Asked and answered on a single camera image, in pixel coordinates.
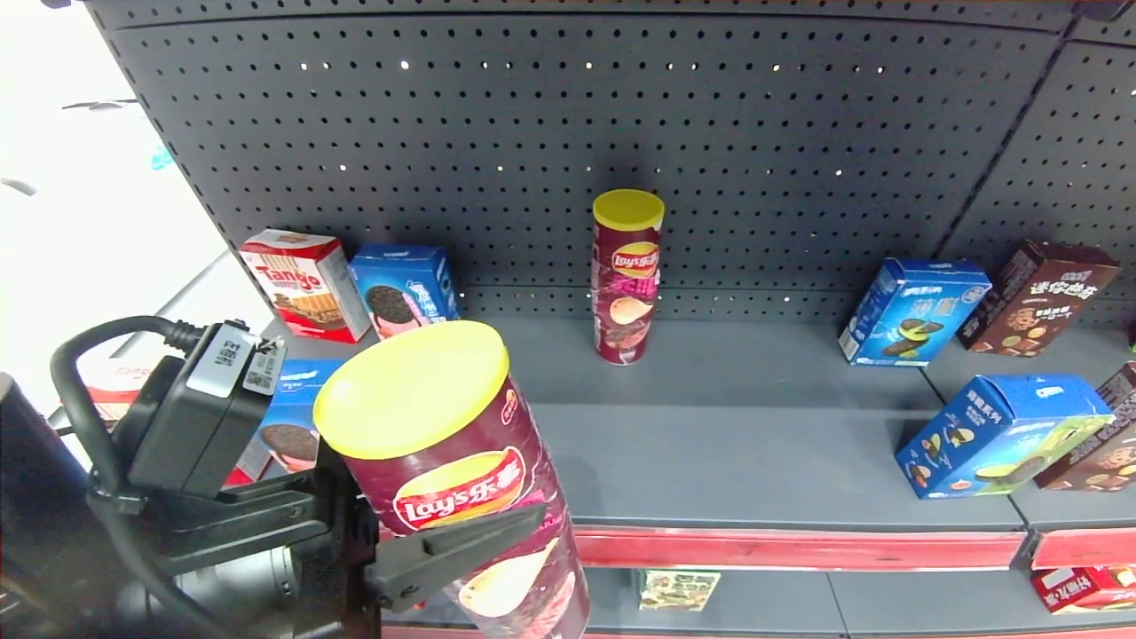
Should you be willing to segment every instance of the lay's potato chip can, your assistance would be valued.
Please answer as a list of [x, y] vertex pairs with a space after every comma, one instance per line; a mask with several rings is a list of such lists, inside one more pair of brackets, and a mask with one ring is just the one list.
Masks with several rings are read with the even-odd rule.
[[666, 209], [646, 191], [595, 198], [592, 215], [592, 316], [595, 349], [611, 364], [643, 357], [659, 291], [659, 230]]
[[590, 600], [568, 506], [496, 331], [457, 321], [389, 338], [327, 380], [312, 418], [396, 534], [546, 503], [533, 536], [446, 595], [490, 638], [583, 636]]

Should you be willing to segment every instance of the snack box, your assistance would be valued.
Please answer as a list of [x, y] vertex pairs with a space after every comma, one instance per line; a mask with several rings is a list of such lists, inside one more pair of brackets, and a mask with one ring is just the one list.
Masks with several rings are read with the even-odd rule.
[[337, 239], [268, 229], [240, 252], [293, 334], [356, 343], [367, 333], [367, 312]]
[[1120, 272], [1095, 247], [1026, 241], [959, 331], [975, 352], [1036, 357]]
[[150, 364], [127, 358], [80, 360], [83, 384], [108, 430], [126, 415], [151, 372]]
[[311, 422], [311, 406], [324, 382], [342, 364], [341, 359], [285, 359], [276, 383], [276, 395], [260, 421], [250, 448], [264, 447], [270, 458], [289, 473], [315, 467], [319, 433]]
[[379, 340], [459, 318], [440, 247], [367, 244], [351, 259], [351, 276]]
[[840, 345], [851, 364], [926, 366], [991, 288], [966, 262], [884, 260]]
[[1033, 582], [1053, 614], [1136, 608], [1136, 565], [1041, 571]]
[[1076, 375], [978, 375], [896, 459], [920, 499], [1006, 495], [1112, 420]]
[[641, 611], [702, 612], [721, 579], [713, 571], [641, 570]]
[[1052, 490], [1114, 492], [1136, 480], [1136, 362], [1104, 382], [1097, 393], [1116, 421], [1077, 445], [1034, 481]]

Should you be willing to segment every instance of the yellow lid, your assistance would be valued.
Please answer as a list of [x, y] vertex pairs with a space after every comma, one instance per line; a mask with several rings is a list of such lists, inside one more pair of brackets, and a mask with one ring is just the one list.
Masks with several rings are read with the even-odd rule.
[[509, 351], [491, 326], [431, 324], [385, 339], [343, 364], [316, 396], [312, 422], [342, 455], [393, 459], [463, 429], [508, 374]]
[[592, 202], [595, 221], [616, 231], [643, 231], [662, 225], [667, 207], [653, 193], [635, 189], [616, 189], [600, 194]]

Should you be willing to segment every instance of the blue oreo box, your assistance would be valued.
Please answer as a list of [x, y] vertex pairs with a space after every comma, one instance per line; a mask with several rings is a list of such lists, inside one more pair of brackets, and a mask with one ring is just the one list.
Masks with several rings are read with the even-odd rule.
[[841, 334], [841, 350], [854, 365], [926, 366], [989, 289], [975, 264], [888, 257]]
[[283, 471], [294, 473], [315, 467], [319, 433], [311, 422], [311, 406], [341, 359], [285, 359], [279, 381], [256, 439], [268, 448]]
[[350, 268], [379, 340], [459, 317], [441, 247], [367, 244]]
[[920, 499], [1006, 495], [1113, 418], [1076, 375], [978, 375], [896, 459]]

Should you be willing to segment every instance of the red product box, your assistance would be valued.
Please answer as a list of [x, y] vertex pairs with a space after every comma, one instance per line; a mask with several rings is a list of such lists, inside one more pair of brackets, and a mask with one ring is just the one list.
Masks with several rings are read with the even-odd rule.
[[152, 372], [149, 365], [118, 358], [84, 363], [80, 368], [83, 384], [108, 430], [123, 418]]
[[293, 334], [356, 343], [370, 329], [339, 239], [268, 229], [241, 259]]
[[1033, 582], [1053, 614], [1136, 608], [1136, 565], [1041, 571]]

